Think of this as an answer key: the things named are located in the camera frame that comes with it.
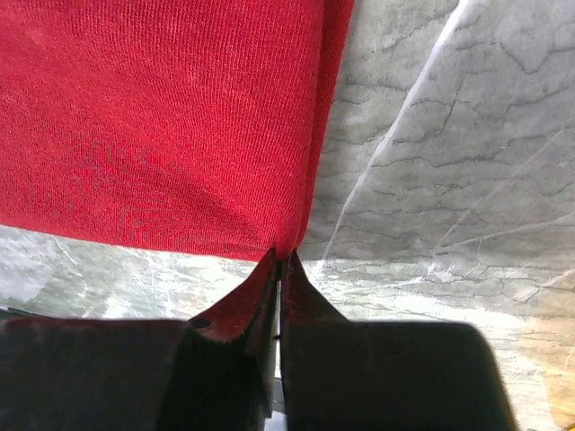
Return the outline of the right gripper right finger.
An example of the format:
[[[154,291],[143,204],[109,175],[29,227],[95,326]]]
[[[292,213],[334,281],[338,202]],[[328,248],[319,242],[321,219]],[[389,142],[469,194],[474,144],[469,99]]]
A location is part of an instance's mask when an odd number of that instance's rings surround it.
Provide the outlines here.
[[[280,369],[290,430],[513,430],[494,356],[472,325],[351,321],[282,266]]]

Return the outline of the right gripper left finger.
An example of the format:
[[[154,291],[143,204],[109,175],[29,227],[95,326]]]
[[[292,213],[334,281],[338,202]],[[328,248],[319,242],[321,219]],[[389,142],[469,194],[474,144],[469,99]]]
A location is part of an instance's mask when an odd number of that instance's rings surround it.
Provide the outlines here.
[[[279,261],[186,320],[1,321],[4,430],[261,430]]]

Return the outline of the dark red t-shirt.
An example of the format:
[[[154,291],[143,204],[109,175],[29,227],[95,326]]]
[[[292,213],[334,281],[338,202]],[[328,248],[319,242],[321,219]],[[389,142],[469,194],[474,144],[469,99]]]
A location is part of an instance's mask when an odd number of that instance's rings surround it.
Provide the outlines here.
[[[352,9],[2,2],[2,224],[288,256],[305,236]]]

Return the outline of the yellow plastic bin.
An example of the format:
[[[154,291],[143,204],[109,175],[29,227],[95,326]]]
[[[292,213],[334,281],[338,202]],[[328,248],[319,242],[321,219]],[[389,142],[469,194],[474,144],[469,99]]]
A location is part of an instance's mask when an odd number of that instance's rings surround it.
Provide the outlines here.
[[[574,429],[574,357],[567,356],[544,370],[544,384],[553,422],[563,430]]]

